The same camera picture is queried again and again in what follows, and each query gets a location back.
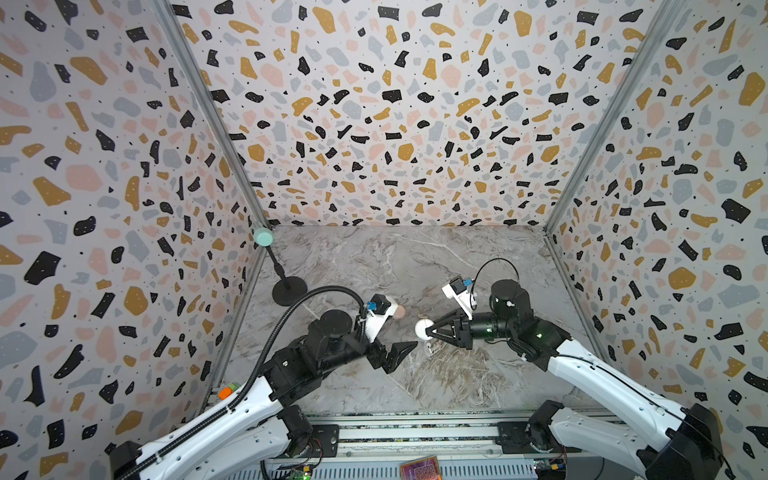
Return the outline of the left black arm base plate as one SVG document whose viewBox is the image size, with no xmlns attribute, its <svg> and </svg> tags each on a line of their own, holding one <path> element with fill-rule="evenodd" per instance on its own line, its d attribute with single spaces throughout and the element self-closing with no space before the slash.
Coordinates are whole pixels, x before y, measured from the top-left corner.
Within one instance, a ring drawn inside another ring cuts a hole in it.
<svg viewBox="0 0 768 480">
<path fill-rule="evenodd" d="M 314 424 L 289 433 L 289 443 L 281 454 L 286 458 L 325 459 L 337 456 L 340 442 L 338 424 Z"/>
</svg>

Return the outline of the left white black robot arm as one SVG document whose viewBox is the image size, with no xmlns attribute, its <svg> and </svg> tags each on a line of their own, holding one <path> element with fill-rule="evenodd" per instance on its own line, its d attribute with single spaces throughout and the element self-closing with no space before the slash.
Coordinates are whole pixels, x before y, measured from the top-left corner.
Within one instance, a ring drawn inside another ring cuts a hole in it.
<svg viewBox="0 0 768 480">
<path fill-rule="evenodd" d="M 385 323 L 402 317 L 387 299 L 369 302 L 360 318 L 329 310 L 305 335 L 276 351 L 253 377 L 191 422 L 157 440 L 128 441 L 109 455 L 115 479 L 220 479 L 280 456 L 298 457 L 313 427 L 297 402 L 317 390 L 337 368 L 358 359 L 394 372 L 416 342 L 384 346 Z"/>
</svg>

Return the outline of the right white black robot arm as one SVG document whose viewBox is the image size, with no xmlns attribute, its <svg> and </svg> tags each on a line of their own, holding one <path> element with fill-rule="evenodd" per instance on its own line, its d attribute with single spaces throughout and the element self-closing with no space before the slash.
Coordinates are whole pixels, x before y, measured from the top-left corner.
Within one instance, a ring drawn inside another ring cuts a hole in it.
<svg viewBox="0 0 768 480">
<path fill-rule="evenodd" d="M 604 362 L 556 324 L 534 314 L 515 280 L 495 282 L 489 309 L 476 309 L 474 285 L 456 278 L 443 292 L 458 309 L 420 320 L 422 340 L 470 350 L 477 340 L 501 340 L 521 359 L 586 393 L 619 418 L 611 423 L 560 402 L 544 402 L 528 419 L 524 439 L 542 453 L 575 448 L 619 464 L 644 479 L 714 479 L 729 469 L 715 414 L 657 394 Z"/>
</svg>

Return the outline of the white earbud charging case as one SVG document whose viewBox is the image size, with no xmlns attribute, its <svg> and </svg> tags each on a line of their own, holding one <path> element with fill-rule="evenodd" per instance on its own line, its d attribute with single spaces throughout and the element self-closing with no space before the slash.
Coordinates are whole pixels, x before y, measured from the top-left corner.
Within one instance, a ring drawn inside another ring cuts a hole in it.
<svg viewBox="0 0 768 480">
<path fill-rule="evenodd" d="M 415 335 L 422 341 L 429 341 L 430 336 L 427 330 L 434 325 L 434 322 L 430 319 L 420 319 L 414 326 Z"/>
</svg>

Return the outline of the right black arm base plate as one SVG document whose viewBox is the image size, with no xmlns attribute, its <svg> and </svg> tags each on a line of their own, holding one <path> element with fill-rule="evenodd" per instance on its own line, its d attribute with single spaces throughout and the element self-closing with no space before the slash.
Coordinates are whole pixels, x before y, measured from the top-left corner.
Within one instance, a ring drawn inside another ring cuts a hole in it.
<svg viewBox="0 0 768 480">
<path fill-rule="evenodd" d="M 541 422 L 500 422 L 495 443 L 504 454 L 550 453 L 558 448 L 558 441 L 549 426 Z"/>
</svg>

